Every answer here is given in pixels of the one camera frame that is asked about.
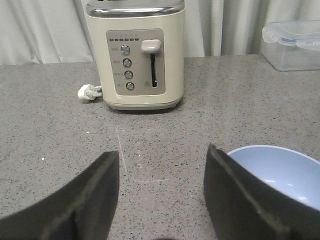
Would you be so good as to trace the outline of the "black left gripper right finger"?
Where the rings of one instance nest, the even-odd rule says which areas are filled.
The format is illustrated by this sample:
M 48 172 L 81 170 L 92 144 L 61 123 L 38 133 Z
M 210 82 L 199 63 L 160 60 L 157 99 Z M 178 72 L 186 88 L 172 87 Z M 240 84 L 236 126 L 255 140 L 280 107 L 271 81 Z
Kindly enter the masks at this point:
M 320 209 L 258 179 L 228 153 L 208 146 L 204 198 L 220 240 L 317 240 Z

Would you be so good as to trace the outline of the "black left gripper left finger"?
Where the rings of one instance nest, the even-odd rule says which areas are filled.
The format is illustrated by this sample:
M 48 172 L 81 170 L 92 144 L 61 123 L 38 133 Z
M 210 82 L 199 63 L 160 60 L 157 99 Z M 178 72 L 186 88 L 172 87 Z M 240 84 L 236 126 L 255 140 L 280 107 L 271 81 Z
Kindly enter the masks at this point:
M 0 220 L 2 240 L 106 240 L 118 203 L 120 161 L 104 152 L 43 200 Z

